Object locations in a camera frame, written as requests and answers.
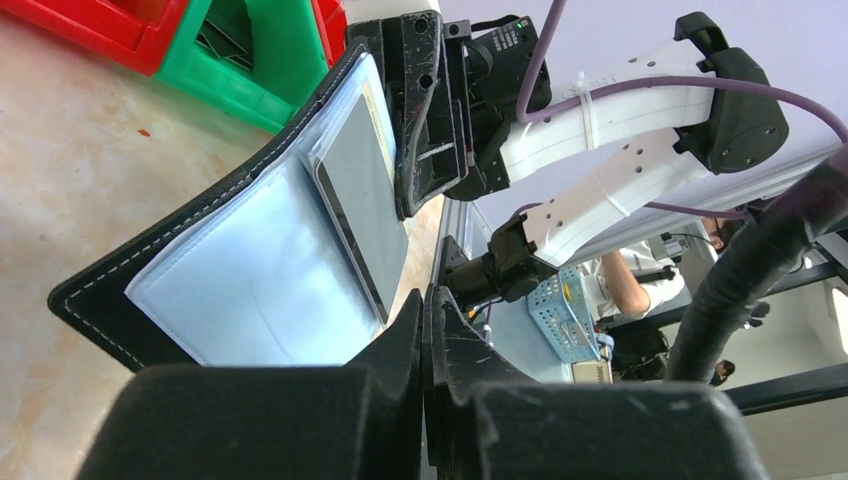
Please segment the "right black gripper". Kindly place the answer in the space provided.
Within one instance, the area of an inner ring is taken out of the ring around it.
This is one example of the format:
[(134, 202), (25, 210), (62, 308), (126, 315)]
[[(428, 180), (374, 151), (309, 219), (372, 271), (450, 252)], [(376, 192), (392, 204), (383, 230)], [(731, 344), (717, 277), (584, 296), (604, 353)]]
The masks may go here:
[[(517, 103), (538, 42), (528, 16), (471, 26), (425, 10), (354, 23), (346, 40), (374, 57), (395, 135), (398, 217), (412, 218), (446, 192), (473, 201), (511, 180), (500, 149), (517, 121)], [(467, 83), (473, 163), (467, 169)]]

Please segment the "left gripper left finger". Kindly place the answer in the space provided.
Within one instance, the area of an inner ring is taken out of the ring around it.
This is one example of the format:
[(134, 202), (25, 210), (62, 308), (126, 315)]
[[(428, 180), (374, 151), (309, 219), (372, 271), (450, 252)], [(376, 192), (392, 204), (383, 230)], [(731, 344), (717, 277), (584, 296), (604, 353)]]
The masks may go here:
[(421, 320), (336, 367), (151, 367), (120, 392), (81, 479), (416, 479)]

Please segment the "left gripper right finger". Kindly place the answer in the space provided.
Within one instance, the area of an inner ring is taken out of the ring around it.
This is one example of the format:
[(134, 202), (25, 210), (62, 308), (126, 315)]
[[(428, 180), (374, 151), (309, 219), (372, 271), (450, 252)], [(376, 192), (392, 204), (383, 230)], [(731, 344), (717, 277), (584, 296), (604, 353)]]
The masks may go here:
[(442, 479), (764, 479), (739, 410), (700, 383), (540, 383), (468, 324), (423, 307), (428, 460)]

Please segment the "black leather card holder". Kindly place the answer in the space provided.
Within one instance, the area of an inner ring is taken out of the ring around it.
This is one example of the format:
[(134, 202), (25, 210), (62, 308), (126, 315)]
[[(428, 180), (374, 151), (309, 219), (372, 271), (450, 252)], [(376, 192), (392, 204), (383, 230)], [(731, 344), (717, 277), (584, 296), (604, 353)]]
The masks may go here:
[(376, 57), (355, 41), (230, 174), (58, 285), (50, 311), (128, 369), (351, 360), (408, 252)]

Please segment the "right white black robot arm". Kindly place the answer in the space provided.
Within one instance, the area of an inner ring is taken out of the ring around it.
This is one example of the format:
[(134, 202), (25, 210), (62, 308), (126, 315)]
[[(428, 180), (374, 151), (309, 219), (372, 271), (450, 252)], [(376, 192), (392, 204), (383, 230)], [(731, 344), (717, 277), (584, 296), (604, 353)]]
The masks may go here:
[(374, 56), (398, 136), (400, 216), (444, 195), (471, 202), (558, 160), (619, 150), (559, 196), (518, 213), (441, 283), (463, 308), (513, 302), (593, 237), (658, 197), (772, 157), (789, 133), (762, 69), (706, 14), (624, 70), (556, 92), (528, 17), (445, 22), (435, 10), (345, 32)]

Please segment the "blue perforated metal basket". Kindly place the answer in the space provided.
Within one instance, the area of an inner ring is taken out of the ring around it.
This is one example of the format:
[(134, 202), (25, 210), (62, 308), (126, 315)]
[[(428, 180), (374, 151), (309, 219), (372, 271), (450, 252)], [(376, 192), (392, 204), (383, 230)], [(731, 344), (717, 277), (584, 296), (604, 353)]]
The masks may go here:
[(577, 268), (560, 270), (527, 297), (528, 313), (562, 363), (604, 358)]

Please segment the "red bin with plastic bags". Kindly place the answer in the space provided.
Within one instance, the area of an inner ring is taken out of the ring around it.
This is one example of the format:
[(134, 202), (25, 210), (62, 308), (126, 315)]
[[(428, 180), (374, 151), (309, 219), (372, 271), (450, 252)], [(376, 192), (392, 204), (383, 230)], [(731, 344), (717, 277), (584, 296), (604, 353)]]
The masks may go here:
[(316, 26), (329, 67), (333, 67), (345, 51), (348, 26), (341, 0), (312, 0)]

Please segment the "green plastic bin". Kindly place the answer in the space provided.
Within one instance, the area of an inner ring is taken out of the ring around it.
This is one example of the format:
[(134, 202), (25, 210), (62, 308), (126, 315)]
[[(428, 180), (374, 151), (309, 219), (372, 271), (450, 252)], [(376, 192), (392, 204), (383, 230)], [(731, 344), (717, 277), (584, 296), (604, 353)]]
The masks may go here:
[[(240, 54), (202, 39), (229, 14)], [(275, 134), (328, 70), (311, 1), (191, 1), (154, 78)]]

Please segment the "person in background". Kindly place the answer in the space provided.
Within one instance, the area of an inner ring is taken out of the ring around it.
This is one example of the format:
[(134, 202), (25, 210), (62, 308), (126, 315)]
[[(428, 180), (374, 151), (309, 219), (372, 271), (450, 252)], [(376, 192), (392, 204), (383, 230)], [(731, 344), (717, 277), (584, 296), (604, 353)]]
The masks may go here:
[(646, 241), (585, 261), (577, 271), (595, 320), (617, 315), (642, 319), (685, 286), (676, 264), (656, 259)]

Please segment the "black items in green bin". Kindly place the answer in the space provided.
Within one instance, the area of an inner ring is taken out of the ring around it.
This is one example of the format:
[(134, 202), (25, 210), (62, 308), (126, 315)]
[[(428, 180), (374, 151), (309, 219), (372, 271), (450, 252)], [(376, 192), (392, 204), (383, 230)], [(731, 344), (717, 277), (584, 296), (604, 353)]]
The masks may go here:
[(196, 42), (244, 70), (254, 66), (252, 20), (244, 0), (212, 0)]

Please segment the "red bin with wooden blocks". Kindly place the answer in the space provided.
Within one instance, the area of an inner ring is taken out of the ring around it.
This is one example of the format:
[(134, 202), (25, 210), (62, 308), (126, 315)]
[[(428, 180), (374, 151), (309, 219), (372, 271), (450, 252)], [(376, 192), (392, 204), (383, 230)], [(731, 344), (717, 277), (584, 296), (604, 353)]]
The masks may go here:
[(189, 5), (189, 0), (2, 0), (1, 9), (152, 76)]

